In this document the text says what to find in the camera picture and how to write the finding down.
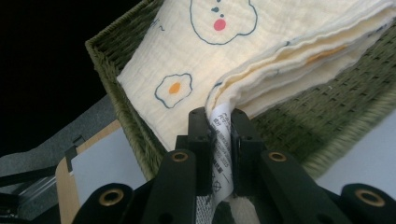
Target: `care label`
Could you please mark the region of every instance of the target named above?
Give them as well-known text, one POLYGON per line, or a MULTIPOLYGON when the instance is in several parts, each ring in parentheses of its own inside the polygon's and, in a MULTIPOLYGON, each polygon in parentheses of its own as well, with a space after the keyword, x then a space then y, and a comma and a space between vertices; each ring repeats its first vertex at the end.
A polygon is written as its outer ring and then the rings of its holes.
POLYGON ((210 125, 217 135, 212 168, 213 217, 218 204, 233 193, 230 104, 218 105, 212 111, 210 125))

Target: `folded towel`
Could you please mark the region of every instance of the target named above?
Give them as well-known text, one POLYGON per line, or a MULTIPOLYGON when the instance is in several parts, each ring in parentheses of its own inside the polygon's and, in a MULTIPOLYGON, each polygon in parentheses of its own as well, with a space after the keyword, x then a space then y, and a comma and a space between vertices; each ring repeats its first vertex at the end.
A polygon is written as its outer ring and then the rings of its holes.
POLYGON ((118 81, 173 150, 194 108, 226 134, 231 110, 253 118, 335 78, 395 16, 396 0, 166 0, 118 81))

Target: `wicker basket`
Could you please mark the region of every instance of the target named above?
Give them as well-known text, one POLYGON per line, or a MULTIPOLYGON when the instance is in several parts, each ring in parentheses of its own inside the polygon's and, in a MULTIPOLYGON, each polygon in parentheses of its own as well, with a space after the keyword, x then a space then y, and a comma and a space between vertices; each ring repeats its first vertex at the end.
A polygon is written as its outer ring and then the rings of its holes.
MULTIPOLYGON (((86 43, 147 179, 155 176, 165 149, 136 113, 116 76, 131 59, 162 2, 141 2, 86 43)), ((313 177, 322 174, 396 107, 395 52, 393 25, 335 80, 255 118, 253 123, 267 147, 291 152, 313 177)))

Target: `cartoon cloud print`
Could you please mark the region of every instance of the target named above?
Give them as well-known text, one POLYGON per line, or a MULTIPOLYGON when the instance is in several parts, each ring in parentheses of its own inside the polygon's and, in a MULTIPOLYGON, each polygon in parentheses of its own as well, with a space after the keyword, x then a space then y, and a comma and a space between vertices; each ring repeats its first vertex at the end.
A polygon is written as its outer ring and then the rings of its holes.
POLYGON ((167 76, 155 90, 155 98, 166 108, 173 108, 191 94, 191 83, 192 77, 188 73, 167 76))
POLYGON ((211 45, 250 35, 257 25, 256 8, 250 0, 191 0, 190 15, 194 32, 211 45))

